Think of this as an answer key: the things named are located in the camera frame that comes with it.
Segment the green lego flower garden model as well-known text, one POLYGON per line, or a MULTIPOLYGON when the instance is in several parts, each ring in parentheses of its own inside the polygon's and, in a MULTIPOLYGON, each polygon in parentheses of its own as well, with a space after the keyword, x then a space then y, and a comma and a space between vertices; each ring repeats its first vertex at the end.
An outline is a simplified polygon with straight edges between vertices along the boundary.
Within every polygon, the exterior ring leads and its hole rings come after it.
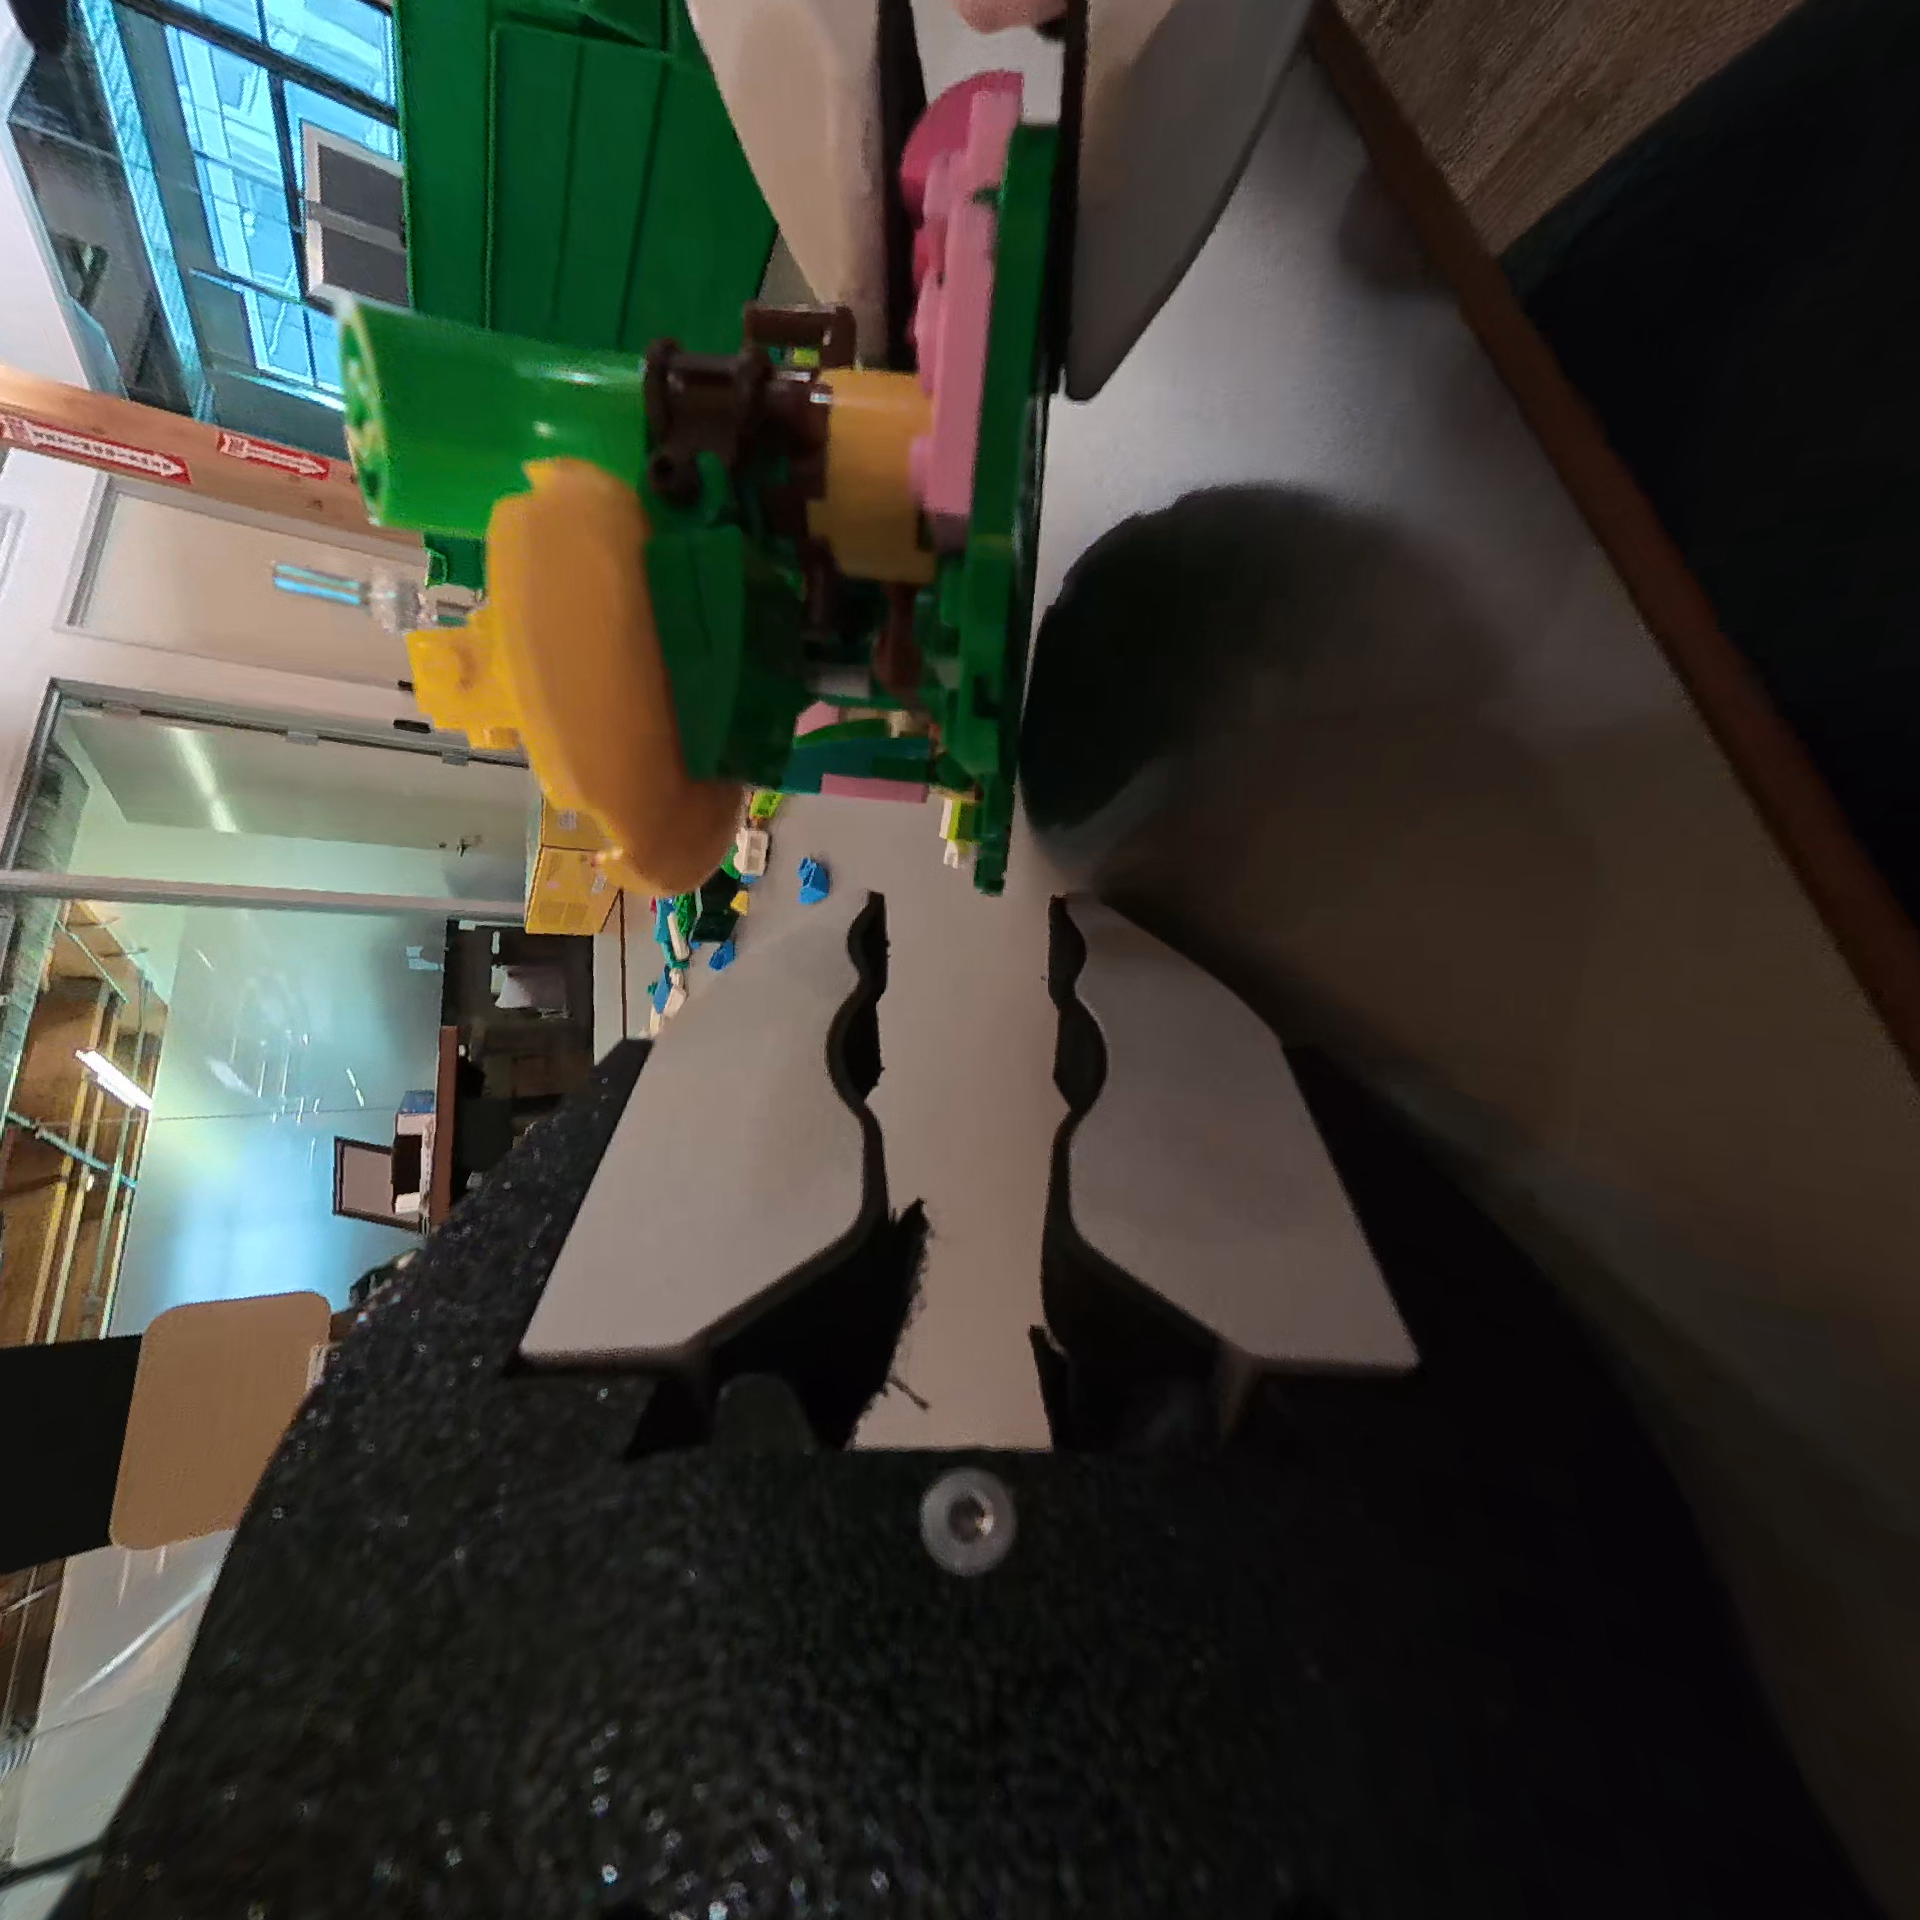
POLYGON ((515 751, 614 884, 707 880, 754 788, 940 798, 998 898, 1018 818, 1060 131, 991 68, 896 166, 905 370, 844 304, 748 304, 732 351, 569 348, 343 299, 371 519, 474 536, 486 586, 407 632, 426 717, 515 751))

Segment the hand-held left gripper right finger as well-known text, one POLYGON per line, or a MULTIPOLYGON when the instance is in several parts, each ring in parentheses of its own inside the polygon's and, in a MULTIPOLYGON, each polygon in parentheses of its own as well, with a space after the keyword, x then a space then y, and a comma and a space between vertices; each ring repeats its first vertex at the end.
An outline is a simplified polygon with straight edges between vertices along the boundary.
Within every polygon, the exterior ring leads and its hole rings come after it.
POLYGON ((1278 1379, 1419 1370, 1278 1030, 1094 895, 1048 906, 1051 1077, 1033 1352, 1074 1453, 1214 1453, 1278 1379))

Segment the dark framed board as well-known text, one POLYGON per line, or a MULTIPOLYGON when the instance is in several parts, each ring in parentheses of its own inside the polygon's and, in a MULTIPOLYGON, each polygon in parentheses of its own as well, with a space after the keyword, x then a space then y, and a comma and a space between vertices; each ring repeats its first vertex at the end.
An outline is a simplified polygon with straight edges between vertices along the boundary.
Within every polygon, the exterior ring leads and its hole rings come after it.
POLYGON ((401 1231, 426 1231, 427 1198, 427 1135, 401 1133, 387 1142, 335 1139, 331 1213, 401 1231))

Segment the green plastic storage bin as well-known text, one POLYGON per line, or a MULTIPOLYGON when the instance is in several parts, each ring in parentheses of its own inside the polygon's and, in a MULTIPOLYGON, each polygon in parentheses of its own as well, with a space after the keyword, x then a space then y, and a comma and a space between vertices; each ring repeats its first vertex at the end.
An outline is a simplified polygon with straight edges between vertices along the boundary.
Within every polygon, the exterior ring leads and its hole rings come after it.
POLYGON ((417 314, 628 357, 742 348, 777 220, 689 4, 391 11, 417 314))

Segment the dark wooden desk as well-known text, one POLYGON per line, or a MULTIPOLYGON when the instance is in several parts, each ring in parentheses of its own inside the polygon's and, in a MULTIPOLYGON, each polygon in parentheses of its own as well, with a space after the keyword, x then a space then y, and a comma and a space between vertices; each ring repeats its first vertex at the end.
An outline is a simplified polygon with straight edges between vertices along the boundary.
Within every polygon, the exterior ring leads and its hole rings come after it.
POLYGON ((436 1050, 436 1082, 434 1082, 434 1114, 433 1142, 426 1166, 426 1228, 434 1231, 451 1213, 460 1198, 460 1072, 462 1072, 462 1035, 457 1023, 440 1029, 436 1050))

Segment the black framed window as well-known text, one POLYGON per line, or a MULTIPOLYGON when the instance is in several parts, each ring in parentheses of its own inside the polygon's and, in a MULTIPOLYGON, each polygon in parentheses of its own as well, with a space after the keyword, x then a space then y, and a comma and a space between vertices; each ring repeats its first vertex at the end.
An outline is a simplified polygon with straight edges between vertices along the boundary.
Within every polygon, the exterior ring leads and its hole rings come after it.
POLYGON ((75 4, 187 406, 340 406, 305 268, 308 131, 396 159, 398 39, 371 3, 75 4))

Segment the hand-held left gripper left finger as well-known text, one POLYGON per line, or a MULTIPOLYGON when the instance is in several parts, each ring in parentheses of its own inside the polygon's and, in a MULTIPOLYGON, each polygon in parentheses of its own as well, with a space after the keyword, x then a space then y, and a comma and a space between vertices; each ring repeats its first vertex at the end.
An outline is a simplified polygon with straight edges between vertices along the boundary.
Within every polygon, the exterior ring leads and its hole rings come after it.
POLYGON ((930 1240, 873 1111, 889 956, 884 893, 834 893, 648 1046, 518 1349, 639 1387, 628 1456, 844 1453, 888 1394, 930 1240))

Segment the pile of loose lego bricks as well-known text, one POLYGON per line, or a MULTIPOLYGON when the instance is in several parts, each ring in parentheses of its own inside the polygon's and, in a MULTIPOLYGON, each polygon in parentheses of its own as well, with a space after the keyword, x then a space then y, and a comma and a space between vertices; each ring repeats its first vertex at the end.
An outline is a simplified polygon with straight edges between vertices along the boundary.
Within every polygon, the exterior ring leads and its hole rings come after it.
MULTIPOLYGON (((978 859, 998 846, 991 834, 991 806, 976 790, 830 775, 818 795, 823 799, 884 799, 913 806, 938 799, 942 852, 952 870, 971 874, 978 859)), ((641 991, 641 1034, 648 1040, 657 1040, 689 1005, 691 989, 703 971, 722 974, 736 964, 744 930, 750 917, 762 910, 762 901, 776 898, 777 882, 791 880, 791 898, 801 910, 830 903, 834 880, 826 854, 799 852, 791 862, 780 859, 777 826, 793 805, 799 805, 799 798, 772 787, 753 787, 718 867, 682 893, 649 898, 648 914, 658 971, 641 991)))

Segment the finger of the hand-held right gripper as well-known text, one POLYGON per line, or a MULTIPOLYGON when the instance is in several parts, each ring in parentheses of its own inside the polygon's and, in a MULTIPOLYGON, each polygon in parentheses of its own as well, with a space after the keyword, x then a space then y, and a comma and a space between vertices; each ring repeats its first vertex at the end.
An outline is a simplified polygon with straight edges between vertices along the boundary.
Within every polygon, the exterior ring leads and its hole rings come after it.
POLYGON ((1102 392, 1254 157, 1312 3, 1094 3, 1078 27, 1064 391, 1102 392))
POLYGON ((864 365, 911 367, 900 168, 924 111, 913 4, 691 3, 689 15, 807 287, 854 314, 864 365))

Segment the white door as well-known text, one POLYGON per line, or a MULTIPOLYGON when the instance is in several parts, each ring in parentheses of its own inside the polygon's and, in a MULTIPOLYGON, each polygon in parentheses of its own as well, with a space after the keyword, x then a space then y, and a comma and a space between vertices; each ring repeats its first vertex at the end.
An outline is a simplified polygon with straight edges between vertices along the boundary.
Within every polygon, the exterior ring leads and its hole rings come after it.
POLYGON ((391 690, 411 668, 372 595, 423 578, 417 547, 105 479, 67 621, 156 653, 391 690))

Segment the yellow lego set box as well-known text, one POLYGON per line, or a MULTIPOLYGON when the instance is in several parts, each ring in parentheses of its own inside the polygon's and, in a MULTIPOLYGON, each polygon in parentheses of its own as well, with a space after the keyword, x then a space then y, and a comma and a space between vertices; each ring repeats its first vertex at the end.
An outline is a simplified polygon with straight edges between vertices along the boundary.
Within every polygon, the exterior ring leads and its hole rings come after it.
POLYGON ((577 806, 537 798, 526 834, 524 930, 540 938, 598 938, 619 892, 602 863, 604 828, 577 806))

